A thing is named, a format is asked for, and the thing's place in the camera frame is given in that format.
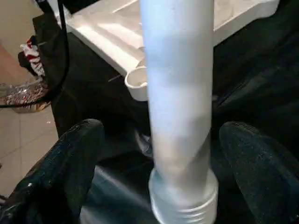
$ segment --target white plastic tray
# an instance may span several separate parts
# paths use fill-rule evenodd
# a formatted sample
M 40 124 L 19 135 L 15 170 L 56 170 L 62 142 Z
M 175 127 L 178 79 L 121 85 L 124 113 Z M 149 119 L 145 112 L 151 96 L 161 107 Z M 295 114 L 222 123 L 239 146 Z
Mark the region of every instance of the white plastic tray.
M 279 0 L 215 0 L 214 45 L 255 19 L 275 13 Z M 144 65 L 138 0 L 101 0 L 67 21 L 93 51 L 125 76 Z

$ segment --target pvc pipe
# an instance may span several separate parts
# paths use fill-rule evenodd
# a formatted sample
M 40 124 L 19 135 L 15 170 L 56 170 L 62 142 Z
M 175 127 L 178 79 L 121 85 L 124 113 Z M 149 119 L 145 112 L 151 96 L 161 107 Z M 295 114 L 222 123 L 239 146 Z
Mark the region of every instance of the pvc pipe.
M 149 189 L 163 224 L 210 224 L 217 180 L 209 168 L 212 0 L 141 0 L 155 169 Z

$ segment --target beige floor tile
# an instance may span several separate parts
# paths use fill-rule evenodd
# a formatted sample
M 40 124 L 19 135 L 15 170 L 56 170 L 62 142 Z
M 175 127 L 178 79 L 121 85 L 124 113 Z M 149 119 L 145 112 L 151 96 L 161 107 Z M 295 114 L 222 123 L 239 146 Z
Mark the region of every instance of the beige floor tile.
M 21 146 L 55 128 L 50 107 L 37 113 L 21 115 Z
M 20 146 L 20 116 L 11 109 L 2 109 L 0 111 L 0 158 Z
M 37 139 L 21 147 L 21 171 L 22 176 L 42 158 L 58 140 L 57 131 L 52 128 Z
M 0 159 L 0 194 L 10 195 L 17 183 L 21 180 L 21 152 L 15 150 Z

